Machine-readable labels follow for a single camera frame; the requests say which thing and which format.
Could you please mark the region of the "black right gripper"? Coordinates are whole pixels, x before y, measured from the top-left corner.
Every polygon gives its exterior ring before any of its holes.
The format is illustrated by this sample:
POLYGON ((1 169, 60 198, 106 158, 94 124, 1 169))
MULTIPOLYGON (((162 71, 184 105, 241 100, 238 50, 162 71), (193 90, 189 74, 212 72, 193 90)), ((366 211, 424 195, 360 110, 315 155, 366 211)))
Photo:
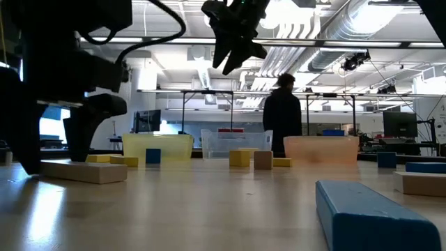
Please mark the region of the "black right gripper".
POLYGON ((230 52, 223 75, 240 68, 250 57, 265 59, 266 49, 251 40, 258 36, 256 31, 261 19, 266 17, 270 0, 207 0, 201 11, 210 19, 209 25, 215 34, 213 67, 217 68, 230 52), (231 40, 236 42, 231 49, 231 40))

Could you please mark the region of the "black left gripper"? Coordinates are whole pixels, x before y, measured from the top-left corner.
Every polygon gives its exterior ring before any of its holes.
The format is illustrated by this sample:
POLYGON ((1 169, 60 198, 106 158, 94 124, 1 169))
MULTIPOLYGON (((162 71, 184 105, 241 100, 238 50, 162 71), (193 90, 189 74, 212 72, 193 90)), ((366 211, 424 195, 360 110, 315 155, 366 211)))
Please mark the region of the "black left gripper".
POLYGON ((11 68, 0 68, 0 139, 27 174, 39 174, 39 122, 44 105, 78 107, 70 110, 63 125, 70 159, 84 162, 98 126, 105 119, 127 113, 127 103, 121 97, 84 94, 98 88, 118 92, 122 64, 82 50, 74 33, 54 42, 41 33, 23 33, 17 46, 23 76, 11 68))

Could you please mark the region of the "long natural wood block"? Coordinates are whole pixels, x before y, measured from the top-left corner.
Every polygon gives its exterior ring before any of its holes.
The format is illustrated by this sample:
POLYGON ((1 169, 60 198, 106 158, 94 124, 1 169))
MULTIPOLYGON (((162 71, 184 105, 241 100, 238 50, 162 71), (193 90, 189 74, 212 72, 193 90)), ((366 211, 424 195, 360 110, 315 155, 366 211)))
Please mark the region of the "long natural wood block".
POLYGON ((71 160, 43 160, 40 163, 43 176, 94 184, 125 181, 128 177, 126 165, 73 162, 71 160))

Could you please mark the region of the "small blue cube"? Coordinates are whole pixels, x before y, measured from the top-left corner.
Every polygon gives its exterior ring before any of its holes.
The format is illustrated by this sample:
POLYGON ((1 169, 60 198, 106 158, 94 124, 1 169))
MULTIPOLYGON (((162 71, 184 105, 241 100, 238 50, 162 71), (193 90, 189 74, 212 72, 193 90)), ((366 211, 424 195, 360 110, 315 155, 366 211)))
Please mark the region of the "small blue cube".
POLYGON ((146 149, 146 164, 160 164, 161 150, 160 149, 146 149))
POLYGON ((376 162, 378 168, 395 169, 397 167, 397 154, 395 152, 378 152, 376 162))

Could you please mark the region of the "yellow cube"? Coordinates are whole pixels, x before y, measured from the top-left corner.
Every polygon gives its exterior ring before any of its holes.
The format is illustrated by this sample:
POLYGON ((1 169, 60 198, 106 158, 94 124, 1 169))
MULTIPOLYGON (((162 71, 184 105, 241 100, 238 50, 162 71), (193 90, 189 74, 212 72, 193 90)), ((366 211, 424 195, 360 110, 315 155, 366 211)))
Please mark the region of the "yellow cube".
POLYGON ((248 167, 250 166, 250 155, 248 150, 231 150, 229 151, 229 165, 231 167, 248 167))

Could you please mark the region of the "natural wood cube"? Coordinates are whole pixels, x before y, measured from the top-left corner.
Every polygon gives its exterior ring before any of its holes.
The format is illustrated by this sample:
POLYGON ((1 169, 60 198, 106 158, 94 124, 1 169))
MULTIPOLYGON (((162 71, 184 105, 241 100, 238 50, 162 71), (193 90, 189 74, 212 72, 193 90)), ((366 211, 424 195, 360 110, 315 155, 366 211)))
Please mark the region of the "natural wood cube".
POLYGON ((255 170, 271 170, 273 166, 272 151, 255 151, 254 152, 254 169, 255 170))

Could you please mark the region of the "long blue block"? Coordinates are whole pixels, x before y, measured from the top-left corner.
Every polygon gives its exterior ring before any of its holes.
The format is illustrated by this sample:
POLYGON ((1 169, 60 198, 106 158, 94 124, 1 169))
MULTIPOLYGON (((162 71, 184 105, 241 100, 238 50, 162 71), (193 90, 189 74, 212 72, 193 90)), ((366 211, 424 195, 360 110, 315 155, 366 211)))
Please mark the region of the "long blue block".
POLYGON ((329 251, 441 251, 425 217, 352 181, 315 183, 316 211, 329 251))

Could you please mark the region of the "large window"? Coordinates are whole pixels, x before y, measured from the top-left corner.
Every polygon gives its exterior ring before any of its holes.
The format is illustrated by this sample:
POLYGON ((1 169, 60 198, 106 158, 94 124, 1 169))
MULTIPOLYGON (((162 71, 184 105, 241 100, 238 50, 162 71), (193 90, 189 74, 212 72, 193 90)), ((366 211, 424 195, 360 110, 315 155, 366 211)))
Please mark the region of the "large window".
POLYGON ((70 118, 70 110, 48 106, 40 118, 39 130, 41 139, 59 139, 63 144, 67 143, 64 119, 70 118))

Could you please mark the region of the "person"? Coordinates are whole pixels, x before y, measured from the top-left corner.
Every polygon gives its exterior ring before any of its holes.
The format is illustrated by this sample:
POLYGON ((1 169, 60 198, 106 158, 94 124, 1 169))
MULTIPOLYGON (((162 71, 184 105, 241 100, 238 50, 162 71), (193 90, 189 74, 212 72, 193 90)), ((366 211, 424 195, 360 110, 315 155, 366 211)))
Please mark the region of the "person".
POLYGON ((275 157, 285 154, 285 137, 302 136, 302 110, 300 100, 293 95, 294 83, 294 76, 281 74, 278 88, 264 102, 263 128, 272 131, 271 151, 275 157))

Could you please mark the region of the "black computer monitor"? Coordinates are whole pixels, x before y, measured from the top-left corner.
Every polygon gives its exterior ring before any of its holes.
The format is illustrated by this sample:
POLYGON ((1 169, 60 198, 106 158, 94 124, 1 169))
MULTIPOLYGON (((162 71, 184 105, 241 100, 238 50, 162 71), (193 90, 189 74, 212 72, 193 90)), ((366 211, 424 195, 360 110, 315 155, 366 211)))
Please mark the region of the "black computer monitor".
POLYGON ((156 132, 160 130, 161 110, 146 110, 134 113, 133 130, 139 132, 156 132))
POLYGON ((417 115, 407 112, 383 112, 386 137, 417 137, 417 115))

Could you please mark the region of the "clear plastic bin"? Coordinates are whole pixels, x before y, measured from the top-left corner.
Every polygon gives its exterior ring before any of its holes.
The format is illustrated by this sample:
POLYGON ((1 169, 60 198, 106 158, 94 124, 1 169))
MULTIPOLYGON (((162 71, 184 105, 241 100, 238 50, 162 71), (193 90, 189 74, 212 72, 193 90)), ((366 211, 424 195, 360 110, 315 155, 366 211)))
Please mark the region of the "clear plastic bin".
POLYGON ((273 131, 218 133, 201 130, 201 146, 203 159, 227 159, 229 151, 240 147, 259 148, 269 151, 272 147, 273 131))

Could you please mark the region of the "yellow translucent plastic bin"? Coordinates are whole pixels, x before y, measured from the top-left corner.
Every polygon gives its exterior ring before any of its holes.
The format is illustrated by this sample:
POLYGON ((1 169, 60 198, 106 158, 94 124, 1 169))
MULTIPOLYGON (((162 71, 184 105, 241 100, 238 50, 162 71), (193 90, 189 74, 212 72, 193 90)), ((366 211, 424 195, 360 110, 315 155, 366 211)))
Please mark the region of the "yellow translucent plastic bin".
POLYGON ((161 161, 189 160, 192 155, 191 135, 124 134, 123 155, 138 158, 146 164, 146 150, 160 149, 161 161))

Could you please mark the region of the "orange translucent plastic bin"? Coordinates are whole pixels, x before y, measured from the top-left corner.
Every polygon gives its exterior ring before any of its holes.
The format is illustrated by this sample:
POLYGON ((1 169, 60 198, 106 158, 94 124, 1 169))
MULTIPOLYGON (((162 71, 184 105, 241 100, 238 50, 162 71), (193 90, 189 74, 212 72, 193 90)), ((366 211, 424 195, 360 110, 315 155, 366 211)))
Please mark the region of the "orange translucent plastic bin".
POLYGON ((324 162, 317 165, 356 165, 359 151, 359 137, 343 136, 290 136, 284 138, 287 158, 300 164, 308 163, 308 150, 318 150, 324 155, 324 162))

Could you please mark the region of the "black overhead beam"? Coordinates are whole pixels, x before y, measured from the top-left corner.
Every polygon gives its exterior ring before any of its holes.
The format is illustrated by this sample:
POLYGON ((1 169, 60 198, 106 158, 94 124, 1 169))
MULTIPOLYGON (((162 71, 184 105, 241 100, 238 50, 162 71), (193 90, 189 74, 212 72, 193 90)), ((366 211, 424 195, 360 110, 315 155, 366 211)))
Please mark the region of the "black overhead beam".
MULTIPOLYGON (((270 39, 285 39, 285 38, 253 38, 253 39, 236 39, 236 40, 231 40, 231 45, 235 45, 236 42, 241 41, 241 40, 251 40, 252 42, 254 42, 254 39, 266 39, 266 40, 270 40, 270 39)), ((382 49, 382 50, 390 50, 390 49, 402 49, 402 50, 441 50, 444 49, 445 46, 443 48, 438 48, 438 49, 431 49, 431 48, 416 48, 416 47, 409 47, 409 44, 411 43, 421 43, 421 42, 437 42, 437 43, 441 43, 438 41, 409 41, 409 40, 404 40, 404 41, 390 41, 390 40, 322 40, 322 39, 290 39, 287 38, 285 40, 313 40, 315 41, 315 45, 310 46, 310 47, 318 47, 318 48, 366 48, 366 49, 382 49), (331 46, 325 46, 324 43, 328 42, 328 41, 348 41, 348 42, 362 42, 362 41, 367 41, 367 42, 400 42, 401 45, 399 47, 331 47, 331 46)))

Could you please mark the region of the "cluttered dark desk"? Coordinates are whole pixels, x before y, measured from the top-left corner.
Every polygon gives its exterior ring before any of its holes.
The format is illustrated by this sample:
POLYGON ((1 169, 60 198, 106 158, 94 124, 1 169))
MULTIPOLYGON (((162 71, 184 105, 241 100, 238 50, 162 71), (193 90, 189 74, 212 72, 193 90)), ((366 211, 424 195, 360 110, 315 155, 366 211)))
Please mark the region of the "cluttered dark desk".
POLYGON ((431 152, 430 156, 440 156, 440 145, 433 142, 417 143, 411 138, 370 138, 360 135, 360 151, 367 153, 395 152, 400 155, 421 155, 421 149, 431 152))

